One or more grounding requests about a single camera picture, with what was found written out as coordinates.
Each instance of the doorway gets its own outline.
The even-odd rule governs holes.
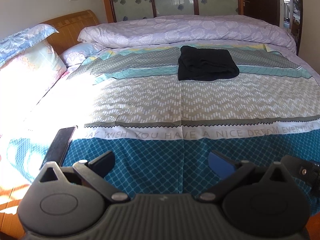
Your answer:
[[[300,48],[302,31],[303,6],[302,0],[284,0],[283,8],[283,26],[289,35],[291,35],[297,47],[297,54]]]
[[[244,15],[279,26],[280,0],[243,0]]]

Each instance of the white wall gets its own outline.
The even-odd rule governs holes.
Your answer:
[[[91,9],[107,22],[103,0],[0,0],[0,39],[65,14]]]
[[[299,57],[320,73],[320,0],[303,0],[303,22]]]

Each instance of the screw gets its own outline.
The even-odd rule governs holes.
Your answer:
[[[210,202],[216,198],[216,195],[210,192],[205,192],[202,193],[199,198],[205,202]]]
[[[127,199],[129,198],[129,196],[128,196],[126,193],[117,192],[117,193],[112,194],[111,198],[112,198],[114,201],[122,202],[122,201],[127,200]]]

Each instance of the black towel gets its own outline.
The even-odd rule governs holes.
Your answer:
[[[214,81],[239,75],[239,69],[226,49],[181,47],[179,80]]]

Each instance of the bed sheet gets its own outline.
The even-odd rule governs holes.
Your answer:
[[[293,77],[289,72],[274,76],[244,71],[232,80],[181,83],[177,81],[176,74],[165,72],[165,75],[158,76],[145,74],[143,77],[127,79],[125,76],[121,79],[107,78],[93,85],[95,75],[83,74],[69,78],[73,73],[70,70],[15,133],[3,138],[5,158],[32,181],[57,130],[77,124],[79,129],[74,134],[63,165],[70,166],[79,159],[92,160],[107,150],[113,150],[116,166],[105,179],[131,197],[139,192],[199,194],[220,180],[207,164],[208,154],[213,149],[234,160],[247,159],[260,166],[279,161],[286,154],[320,161],[320,142],[317,140],[320,135],[320,113],[315,103],[320,97],[316,82],[319,82],[319,76],[308,64],[277,46],[243,41],[192,43],[276,50],[297,65],[290,71],[305,69],[309,76]],[[121,55],[121,52],[121,56],[126,57],[132,54],[132,50],[137,52],[140,49],[144,49],[140,55],[144,57],[153,49],[161,52],[185,44],[191,42],[114,49],[106,59]],[[252,91],[252,87],[256,87],[256,92],[263,91],[264,95],[260,95],[259,100],[265,96],[272,102],[286,101],[286,98],[292,101],[266,112],[262,108],[269,107],[271,103],[264,102],[259,106],[253,101],[243,101],[238,109],[231,111],[231,101],[239,99],[241,94],[243,98],[254,98],[253,95],[245,95]],[[124,99],[125,93],[130,96]],[[210,98],[217,101],[215,107],[223,109],[216,111],[208,105],[206,110],[201,110],[201,105],[205,105]],[[155,109],[147,109],[144,105],[150,102],[156,104],[157,111],[162,107],[162,112],[156,111],[152,116]],[[237,116],[244,107],[247,107],[250,115],[249,123],[248,118]],[[257,120],[259,118],[264,118],[266,122]],[[312,212],[318,212],[318,200],[308,195],[310,188],[296,181],[305,192]]]

